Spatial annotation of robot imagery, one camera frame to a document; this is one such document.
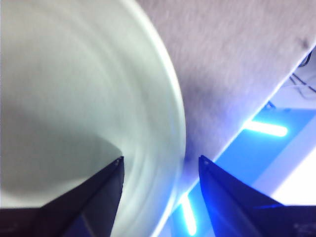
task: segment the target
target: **glowing light strip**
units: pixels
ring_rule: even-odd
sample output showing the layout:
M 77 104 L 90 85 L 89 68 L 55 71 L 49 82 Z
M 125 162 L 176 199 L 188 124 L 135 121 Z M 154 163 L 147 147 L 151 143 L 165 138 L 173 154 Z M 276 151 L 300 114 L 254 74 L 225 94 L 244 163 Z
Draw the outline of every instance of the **glowing light strip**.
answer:
M 244 124 L 244 129 L 267 133 L 273 136 L 284 137 L 287 134 L 287 128 L 270 123 L 248 121 Z
M 189 235 L 194 236 L 197 232 L 197 224 L 193 215 L 191 204 L 187 194 L 184 194 L 181 198 L 181 204 L 184 213 L 184 219 L 188 228 Z

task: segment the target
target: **gray fabric surface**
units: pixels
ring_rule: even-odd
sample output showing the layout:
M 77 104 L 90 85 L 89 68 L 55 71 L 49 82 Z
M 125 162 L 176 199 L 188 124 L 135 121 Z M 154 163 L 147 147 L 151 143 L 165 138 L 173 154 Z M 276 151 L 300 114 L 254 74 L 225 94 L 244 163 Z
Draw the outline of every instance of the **gray fabric surface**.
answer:
M 183 94 L 182 192 L 198 178 L 199 155 L 215 160 L 313 48 L 316 1 L 138 2 L 166 45 Z

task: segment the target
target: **cable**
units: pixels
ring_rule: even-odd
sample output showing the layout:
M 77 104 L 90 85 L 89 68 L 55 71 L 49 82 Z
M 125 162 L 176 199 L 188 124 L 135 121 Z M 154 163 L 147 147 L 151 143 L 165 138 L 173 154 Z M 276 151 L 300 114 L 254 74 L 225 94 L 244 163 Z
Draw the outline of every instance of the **cable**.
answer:
M 296 88 L 296 87 L 303 88 L 306 86 L 316 86 L 316 85 L 311 85 L 311 84 L 307 84 L 307 85 L 304 85 L 304 84 L 302 84 L 302 85 L 283 85 L 283 86 L 281 86 L 281 88 L 289 88 L 289 87 L 291 87 L 291 88 Z
M 295 80 L 290 76 L 289 79 L 291 80 L 291 82 L 294 84 L 294 85 L 297 85 Z M 303 92 L 301 91 L 300 88 L 297 88 L 297 91 L 300 93 L 300 95 L 307 100 L 306 96 L 303 94 Z
M 295 73 L 292 74 L 297 80 L 299 80 L 302 84 L 306 85 L 311 91 L 316 93 L 316 89 L 310 85 L 307 85 L 306 82 L 304 82 L 302 79 L 300 79 Z
M 276 106 L 269 100 L 267 105 L 269 105 L 271 108 L 275 108 Z
M 310 52 L 310 53 L 308 54 L 308 56 L 307 56 L 307 58 L 306 58 L 306 61 L 305 61 L 305 62 L 303 61 L 298 67 L 301 68 L 301 67 L 306 66 L 306 65 L 309 63 L 310 59 L 311 59 L 311 55 L 312 55 L 312 52 Z

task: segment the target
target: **blue led light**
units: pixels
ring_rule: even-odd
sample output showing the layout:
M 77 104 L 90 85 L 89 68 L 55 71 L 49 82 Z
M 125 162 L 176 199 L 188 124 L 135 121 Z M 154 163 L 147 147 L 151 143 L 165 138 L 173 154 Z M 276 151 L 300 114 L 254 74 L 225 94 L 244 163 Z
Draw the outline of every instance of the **blue led light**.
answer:
M 278 137 L 284 137 L 287 134 L 286 127 L 256 121 L 246 122 L 243 128 L 252 131 L 267 133 Z
M 181 198 L 181 205 L 184 213 L 184 219 L 188 228 L 189 235 L 194 236 L 197 232 L 197 224 L 190 205 L 190 200 L 187 194 Z

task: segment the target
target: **blue illuminated surface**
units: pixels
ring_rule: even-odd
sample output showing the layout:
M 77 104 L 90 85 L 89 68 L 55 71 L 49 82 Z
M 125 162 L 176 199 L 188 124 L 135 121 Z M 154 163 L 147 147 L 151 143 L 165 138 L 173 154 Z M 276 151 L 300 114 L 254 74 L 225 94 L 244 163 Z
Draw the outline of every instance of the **blue illuminated surface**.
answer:
M 316 112 L 313 110 L 263 109 L 252 121 L 257 123 L 245 123 L 245 129 L 222 153 L 216 163 L 241 181 L 251 185 L 315 115 Z M 263 131 L 263 127 L 270 124 L 277 127 L 273 129 L 270 127 Z M 185 210 L 180 206 L 170 216 L 172 236 L 214 237 L 199 182 L 186 197 L 194 214 L 196 233 L 194 235 L 192 235 L 193 231 L 189 233 Z
M 191 208 L 190 200 L 187 194 L 181 198 L 181 205 L 183 209 L 184 219 L 190 236 L 194 236 L 197 232 L 196 220 Z
M 248 129 L 256 132 L 262 132 L 273 136 L 284 137 L 287 134 L 287 128 L 275 124 L 247 121 L 243 129 Z

